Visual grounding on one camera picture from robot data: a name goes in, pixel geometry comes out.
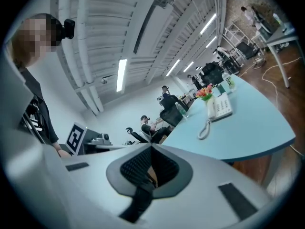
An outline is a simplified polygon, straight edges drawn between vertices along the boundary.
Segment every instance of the telephone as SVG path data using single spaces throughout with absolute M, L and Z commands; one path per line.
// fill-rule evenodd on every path
M 208 119 L 204 128 L 198 133 L 198 139 L 205 139 L 210 131 L 210 122 L 218 120 L 232 114 L 232 107 L 227 93 L 223 93 L 217 98 L 210 98 L 207 102 Z

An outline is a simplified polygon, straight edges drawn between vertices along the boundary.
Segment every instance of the light blue desk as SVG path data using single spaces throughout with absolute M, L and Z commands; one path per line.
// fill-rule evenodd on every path
M 228 95 L 232 115 L 211 122 L 208 137 L 199 140 L 197 134 L 207 119 L 207 110 L 197 99 L 188 111 L 190 117 L 183 119 L 163 144 L 225 162 L 270 155 L 292 144 L 295 134 L 277 108 L 250 84 L 236 75 L 231 77 L 237 87 Z M 222 82 L 222 86 L 230 92 L 227 83 Z

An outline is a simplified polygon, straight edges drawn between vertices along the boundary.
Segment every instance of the brick wall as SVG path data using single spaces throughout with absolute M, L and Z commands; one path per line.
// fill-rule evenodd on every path
M 241 6 L 246 7 L 248 5 L 253 5 L 273 29 L 279 26 L 272 16 L 273 13 L 276 13 L 284 22 L 287 21 L 286 15 L 274 0 L 227 0 L 224 26 L 228 27 L 234 21 L 249 38 L 252 38 L 255 35 L 256 29 L 250 25 L 249 20 L 240 9 Z M 221 45 L 227 47 L 228 43 L 223 39 Z

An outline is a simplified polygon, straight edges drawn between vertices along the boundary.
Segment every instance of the ceiling light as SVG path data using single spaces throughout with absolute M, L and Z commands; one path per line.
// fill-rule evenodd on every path
M 194 63 L 194 62 L 191 62 L 191 63 L 185 68 L 185 70 L 184 70 L 183 72 L 186 72 L 187 69 L 190 68 L 190 67 L 192 66 L 193 63 Z
M 117 92 L 122 90 L 126 63 L 127 63 L 127 59 L 121 59 L 119 61 L 118 82 L 116 84 Z
M 207 24 L 204 26 L 204 28 L 202 29 L 202 31 L 200 32 L 200 34 L 202 35 L 204 33 L 204 31 L 206 30 L 206 28 L 208 28 L 208 26 L 213 22 L 213 20 L 216 18 L 216 14 L 213 15 L 213 17 L 211 17 L 211 19 L 207 22 Z
M 217 38 L 217 36 L 215 36 L 215 37 L 209 42 L 209 44 L 206 46 L 206 48 L 208 48 L 208 47 L 211 45 L 211 43 L 212 43 L 216 38 Z
M 173 69 L 176 67 L 176 65 L 177 65 L 179 62 L 180 62 L 180 59 L 178 59 L 178 60 L 176 61 L 176 63 L 172 66 L 172 68 L 170 69 L 170 71 L 167 73 L 166 76 L 169 76 L 169 75 L 170 75 L 170 73 L 173 71 Z

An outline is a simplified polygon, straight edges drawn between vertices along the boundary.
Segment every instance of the white cable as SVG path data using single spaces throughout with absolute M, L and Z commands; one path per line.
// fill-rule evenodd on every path
M 297 151 L 294 147 L 292 147 L 292 145 L 289 145 L 295 152 L 297 152 L 300 156 L 304 157 L 304 155 L 302 155 L 299 151 Z
M 302 57 L 299 57 L 299 58 L 297 58 L 297 59 L 295 59 L 295 60 L 292 60 L 292 61 L 290 61 L 290 62 L 287 62 L 287 63 L 283 63 L 283 65 L 285 65 L 285 64 L 289 64 L 289 63 L 292 63 L 292 62 L 294 62 L 294 61 L 297 61 L 297 60 L 299 60 L 300 58 L 302 58 Z M 269 80 L 266 80 L 266 79 L 264 79 L 264 75 L 267 73 L 267 71 L 268 70 L 270 70 L 270 69 L 272 69 L 272 68 L 274 68 L 274 67 L 277 67 L 278 66 L 278 64 L 277 65 L 275 65 L 275 66 L 271 66 L 270 68 L 268 68 L 266 71 L 265 71 L 265 73 L 263 74 L 263 76 L 262 76 L 262 80 L 263 81 L 266 81 L 266 82 L 269 82 L 269 83 L 271 83 L 273 86 L 274 86 L 274 88 L 275 88 L 275 93 L 276 93 L 276 108 L 278 109 L 278 102 L 277 102 L 277 98 L 278 98 L 278 93 L 277 93 L 277 88 L 276 88 L 276 85 L 274 85 L 274 83 L 273 82 L 271 82 L 271 81 L 269 81 Z M 294 147 L 292 147 L 291 145 L 290 145 L 290 147 L 295 151 L 295 152 L 297 152 L 300 156 L 302 156 L 302 157 L 304 157 L 304 155 L 303 154 L 301 154 L 299 151 L 297 151 Z
M 210 120 L 207 120 L 205 122 L 205 126 L 201 129 L 201 131 L 197 135 L 198 139 L 204 140 L 209 135 L 209 132 L 210 132 Z
M 254 64 L 252 64 L 248 69 L 246 69 L 246 71 L 244 72 L 244 73 L 242 73 L 239 77 L 242 77 L 243 76 L 243 74 L 246 74 L 247 73 L 247 71 L 251 68 L 251 67 L 253 67 L 253 65 L 255 65 L 255 63 Z
M 285 64 L 289 64 L 289 63 L 292 63 L 292 62 L 294 62 L 294 61 L 297 61 L 297 60 L 299 60 L 301 57 L 299 57 L 299 58 L 297 58 L 297 59 L 295 59 L 295 60 L 292 60 L 292 61 L 290 61 L 290 62 L 287 62 L 287 63 L 283 63 L 283 65 L 285 65 Z M 277 94 L 277 88 L 276 88 L 276 86 L 274 85 L 274 83 L 273 82 L 271 82 L 271 81 L 269 81 L 269 80 L 266 80 L 266 79 L 264 79 L 264 75 L 267 73 L 267 71 L 268 70 L 270 70 L 270 69 L 272 69 L 272 68 L 274 68 L 274 67 L 277 67 L 278 66 L 278 64 L 277 65 L 275 65 L 275 66 L 271 66 L 270 68 L 268 68 L 266 71 L 265 71 L 265 73 L 263 74 L 263 76 L 262 76 L 262 80 L 263 81 L 266 81 L 266 82 L 269 82 L 269 83 L 271 83 L 273 86 L 274 86 L 274 88 L 275 88 L 275 93 L 276 93 L 276 108 L 278 109 L 278 102 L 277 102 L 277 97 L 278 97 L 278 94 Z

